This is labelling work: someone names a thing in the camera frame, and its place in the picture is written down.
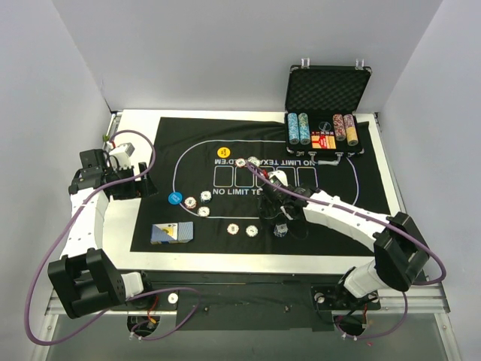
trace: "white table surface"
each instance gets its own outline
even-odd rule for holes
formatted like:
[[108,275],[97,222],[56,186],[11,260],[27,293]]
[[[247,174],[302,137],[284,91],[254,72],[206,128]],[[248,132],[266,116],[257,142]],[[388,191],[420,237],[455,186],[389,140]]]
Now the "white table surface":
[[[155,141],[161,117],[274,121],[283,123],[283,112],[246,111],[123,111],[118,130],[134,129]],[[372,114],[356,114],[358,122],[368,122],[384,192],[391,214],[400,205],[391,178],[380,132]],[[149,162],[151,149],[136,135],[121,134],[116,143],[130,141],[135,146],[132,164]],[[131,252],[140,199],[112,201],[105,214],[103,248],[118,269],[184,272],[247,272],[283,274],[341,275],[353,266],[369,262],[370,256],[290,256],[275,254],[214,254]]]

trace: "white poker chip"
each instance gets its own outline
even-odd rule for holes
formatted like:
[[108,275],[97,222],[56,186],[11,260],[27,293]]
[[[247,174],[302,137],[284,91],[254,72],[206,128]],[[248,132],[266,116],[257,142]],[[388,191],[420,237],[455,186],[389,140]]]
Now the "white poker chip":
[[197,207],[197,201],[194,197],[186,198],[184,204],[186,205],[187,209],[194,209],[195,207]]
[[227,226],[227,232],[229,235],[236,235],[239,232],[239,226],[235,223],[231,223]]
[[212,199],[212,193],[209,190],[205,190],[201,193],[201,203],[208,203]]
[[209,209],[209,207],[200,207],[197,210],[197,214],[201,217],[209,217],[210,209]]
[[261,161],[258,160],[257,158],[255,158],[254,156],[251,156],[247,162],[249,163],[252,163],[253,165],[255,165],[256,167],[259,167],[261,165]]
[[247,164],[246,160],[244,158],[239,158],[235,160],[235,166],[238,168],[243,168]]
[[259,233],[259,230],[257,229],[256,226],[248,226],[246,228],[246,234],[249,237],[256,237],[258,233]]

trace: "robotic arm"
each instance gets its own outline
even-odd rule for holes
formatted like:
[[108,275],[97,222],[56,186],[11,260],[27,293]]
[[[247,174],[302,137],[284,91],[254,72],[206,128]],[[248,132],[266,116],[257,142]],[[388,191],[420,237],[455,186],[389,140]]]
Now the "robotic arm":
[[[83,204],[96,188],[134,175],[130,163],[134,150],[132,144],[126,143],[110,152],[94,149],[80,153],[82,169],[75,174],[68,191],[72,216],[79,207],[85,208],[71,228],[60,260],[48,265],[49,279],[70,318],[121,305],[144,291],[141,274],[121,275],[101,247],[104,216],[110,199],[155,194],[157,190],[149,175],[108,187]],[[138,167],[140,171],[147,169],[145,163],[139,163]]]
[[305,187],[289,186],[283,171],[267,175],[269,181],[310,201],[297,199],[269,184],[262,186],[261,202],[264,209],[273,209],[282,215],[276,226],[286,226],[290,220],[306,220],[334,229],[362,243],[374,253],[374,260],[358,268],[351,268],[341,279],[334,294],[333,308],[355,307],[369,302],[369,295],[382,288],[407,291],[429,259],[429,255],[396,232],[360,214],[375,218],[407,232],[425,245],[413,219],[398,212],[391,217],[375,214],[342,202],[339,197],[324,191],[312,191]]

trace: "white wall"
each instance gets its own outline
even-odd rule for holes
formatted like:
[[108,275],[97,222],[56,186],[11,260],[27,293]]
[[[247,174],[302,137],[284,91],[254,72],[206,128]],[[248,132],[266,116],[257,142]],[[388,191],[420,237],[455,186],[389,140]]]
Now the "white wall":
[[[101,144],[110,114],[50,0],[4,2],[0,49],[0,358],[28,360],[27,287],[69,219],[78,153]],[[37,334],[51,289],[44,272],[32,304]]]
[[466,360],[481,354],[480,14],[479,0],[444,0],[380,116],[407,209],[446,263]]
[[114,110],[282,111],[289,66],[374,69],[379,111],[441,0],[53,0]]

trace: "poker table mat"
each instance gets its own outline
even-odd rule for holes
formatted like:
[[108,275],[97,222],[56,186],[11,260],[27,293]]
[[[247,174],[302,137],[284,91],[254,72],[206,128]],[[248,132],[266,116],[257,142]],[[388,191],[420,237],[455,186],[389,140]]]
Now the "poker table mat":
[[[352,158],[359,182],[356,205],[377,213],[389,213],[367,123],[360,123],[358,136],[364,153]],[[258,198],[253,175],[245,168],[236,168],[237,158],[255,156],[268,171],[286,172],[290,184],[303,183],[318,187],[328,194],[352,203],[356,195],[355,175],[345,159],[337,166],[315,165],[286,152],[282,123],[244,120],[206,120],[161,118],[154,143],[156,163],[150,177],[158,189],[154,196],[141,200],[132,239],[132,252],[162,253],[237,253],[283,254],[311,256],[371,256],[360,243],[324,226],[295,221],[288,234],[278,238],[272,226],[261,220],[238,219],[257,217]],[[219,151],[228,148],[228,152]],[[204,190],[212,192],[206,206],[210,217],[190,214],[179,205],[171,205],[168,196],[181,192],[184,199],[195,197],[198,206]],[[194,223],[194,238],[185,244],[151,244],[153,224]],[[239,225],[236,235],[227,233],[230,223]],[[259,229],[255,237],[246,228]]]

